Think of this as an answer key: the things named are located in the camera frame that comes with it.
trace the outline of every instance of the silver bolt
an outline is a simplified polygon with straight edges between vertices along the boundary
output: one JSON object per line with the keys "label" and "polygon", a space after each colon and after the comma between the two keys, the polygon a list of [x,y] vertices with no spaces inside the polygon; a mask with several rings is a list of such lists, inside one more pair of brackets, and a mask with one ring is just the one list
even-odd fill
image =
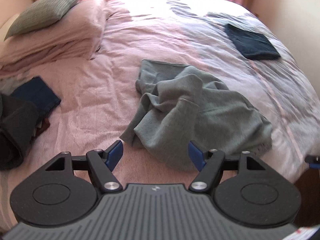
{"label": "silver bolt", "polygon": [[205,182],[197,181],[192,183],[191,187],[196,190],[204,190],[208,187],[208,185]]}
{"label": "silver bolt", "polygon": [[104,184],[105,189],[108,190],[116,190],[118,188],[120,188],[120,184],[114,181],[111,182],[107,182],[106,184]]}

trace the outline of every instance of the pink stripe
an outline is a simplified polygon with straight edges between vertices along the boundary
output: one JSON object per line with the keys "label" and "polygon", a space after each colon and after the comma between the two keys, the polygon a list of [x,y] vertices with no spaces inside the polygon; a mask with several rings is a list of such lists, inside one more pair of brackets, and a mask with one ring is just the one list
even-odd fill
{"label": "pink stripe", "polygon": [[296,150],[296,152],[297,152],[297,154],[298,154],[298,156],[299,156],[299,158],[300,158],[300,161],[303,161],[303,160],[304,160],[304,157],[303,157],[303,155],[302,155],[302,153],[301,153],[301,151],[300,151],[300,149],[299,149],[298,143],[297,143],[297,141],[295,140],[294,135],[293,135],[293,133],[292,133],[292,131],[291,131],[289,125],[288,125],[288,121],[287,121],[287,119],[286,119],[286,114],[285,114],[284,109],[282,108],[280,102],[279,102],[278,99],[276,98],[276,95],[275,95],[273,89],[272,89],[272,88],[270,87],[270,85],[265,81],[265,79],[261,76],[259,68],[255,65],[255,63],[254,63],[252,60],[249,60],[249,62],[250,62],[250,65],[252,66],[252,68],[256,71],[256,73],[257,73],[257,75],[259,76],[260,80],[263,82],[263,84],[264,84],[264,85],[267,87],[267,89],[269,90],[269,92],[270,92],[271,97],[273,98],[273,100],[274,100],[274,101],[276,102],[276,104],[278,105],[279,110],[280,110],[280,114],[281,114],[281,118],[282,118],[282,120],[283,120],[283,122],[284,122],[284,126],[285,126],[285,128],[286,128],[286,130],[287,130],[287,133],[288,133],[288,135],[289,135],[289,138],[290,138],[290,140],[291,140],[291,142],[292,142],[292,144],[293,144],[293,146],[294,146],[294,148],[295,148],[295,150]]}

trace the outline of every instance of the black circular motor housing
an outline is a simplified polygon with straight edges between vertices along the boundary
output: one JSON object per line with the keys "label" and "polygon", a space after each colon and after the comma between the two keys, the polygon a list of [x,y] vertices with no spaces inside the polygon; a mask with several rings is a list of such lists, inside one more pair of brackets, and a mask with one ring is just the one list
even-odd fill
{"label": "black circular motor housing", "polygon": [[87,214],[96,200],[92,184],[74,176],[71,154],[59,154],[12,191],[10,205],[19,222],[58,226]]}
{"label": "black circular motor housing", "polygon": [[301,205],[297,188],[264,163],[243,157],[239,173],[215,190],[214,202],[233,221],[271,228],[294,220]]}

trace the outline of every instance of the folded dark blue cloth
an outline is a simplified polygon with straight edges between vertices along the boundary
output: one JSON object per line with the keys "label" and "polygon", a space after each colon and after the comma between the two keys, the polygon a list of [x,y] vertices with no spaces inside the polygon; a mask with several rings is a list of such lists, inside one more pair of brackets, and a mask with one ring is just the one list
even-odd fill
{"label": "folded dark blue cloth", "polygon": [[236,49],[247,59],[277,59],[280,54],[261,33],[254,33],[239,29],[231,24],[225,26],[225,32],[236,46]]}
{"label": "folded dark blue cloth", "polygon": [[39,112],[38,122],[47,117],[61,102],[61,99],[55,95],[39,76],[19,86],[11,96],[34,103]]}

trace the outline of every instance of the white logo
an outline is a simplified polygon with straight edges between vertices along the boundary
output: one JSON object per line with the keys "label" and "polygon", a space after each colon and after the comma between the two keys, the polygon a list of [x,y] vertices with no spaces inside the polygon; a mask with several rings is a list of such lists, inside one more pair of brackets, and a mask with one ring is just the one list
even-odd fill
{"label": "white logo", "polygon": [[151,189],[152,189],[153,191],[161,190],[161,188],[160,188],[160,187],[158,187],[158,186],[152,187]]}

